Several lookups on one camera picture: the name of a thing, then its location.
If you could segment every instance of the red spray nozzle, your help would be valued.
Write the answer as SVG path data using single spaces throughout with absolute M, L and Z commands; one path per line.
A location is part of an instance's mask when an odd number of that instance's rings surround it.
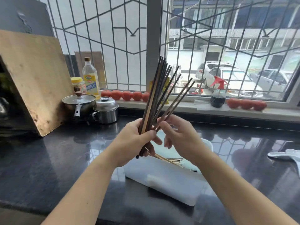
M 218 77 L 218 76 L 214 76 L 215 78 L 215 81 L 212 83 L 211 86 L 215 85 L 215 84 L 220 84 L 218 89 L 224 89 L 224 85 L 228 84 L 225 80 L 223 80 L 221 77 Z

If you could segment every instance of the metal lid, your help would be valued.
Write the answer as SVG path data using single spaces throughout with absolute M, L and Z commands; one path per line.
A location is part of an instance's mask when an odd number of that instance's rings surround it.
M 99 100 L 96 100 L 94 111 L 108 112 L 108 111 L 115 110 L 118 107 L 119 105 L 113 98 L 104 96 L 101 97 Z
M 81 91 L 77 91 L 76 95 L 70 95 L 62 99 L 65 104 L 88 104 L 96 100 L 93 95 L 83 95 Z

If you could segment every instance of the granite countertop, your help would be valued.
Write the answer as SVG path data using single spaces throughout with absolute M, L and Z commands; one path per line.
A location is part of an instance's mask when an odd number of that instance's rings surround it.
M 43 138 L 0 139 L 0 207 L 47 215 L 90 162 L 133 117 L 111 125 L 65 124 Z M 300 149 L 298 132 L 193 123 L 214 151 L 300 223 L 300 178 L 294 162 L 270 151 Z M 207 182 L 194 207 L 125 178 L 111 178 L 98 224 L 234 224 Z

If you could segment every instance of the hand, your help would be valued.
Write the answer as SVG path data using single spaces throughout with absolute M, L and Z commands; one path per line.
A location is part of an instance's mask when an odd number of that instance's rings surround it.
M 154 130 L 150 130 L 143 134 L 139 134 L 138 127 L 142 119 L 129 122 L 125 125 L 122 131 L 117 135 L 114 141 L 107 147 L 105 152 L 110 155 L 110 158 L 115 162 L 115 166 L 124 166 L 136 155 L 138 155 L 142 147 L 153 140 L 156 144 L 161 145 L 162 141 L 156 136 Z M 149 153 L 155 155 L 154 147 L 151 143 L 147 144 Z
M 210 151 L 189 121 L 171 115 L 166 121 L 160 123 L 160 127 L 166 134 L 164 146 L 170 149 L 174 145 L 179 155 L 193 164 L 196 163 L 194 160 L 200 151 Z

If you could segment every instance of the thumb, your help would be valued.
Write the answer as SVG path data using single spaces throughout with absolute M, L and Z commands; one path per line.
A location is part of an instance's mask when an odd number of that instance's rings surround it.
M 160 127 L 163 130 L 163 132 L 166 134 L 166 136 L 171 140 L 173 140 L 176 137 L 176 132 L 166 121 L 162 121 L 160 123 Z
M 147 131 L 141 135 L 139 135 L 139 139 L 142 143 L 142 145 L 145 145 L 146 143 L 150 142 L 156 137 L 156 132 L 154 130 Z

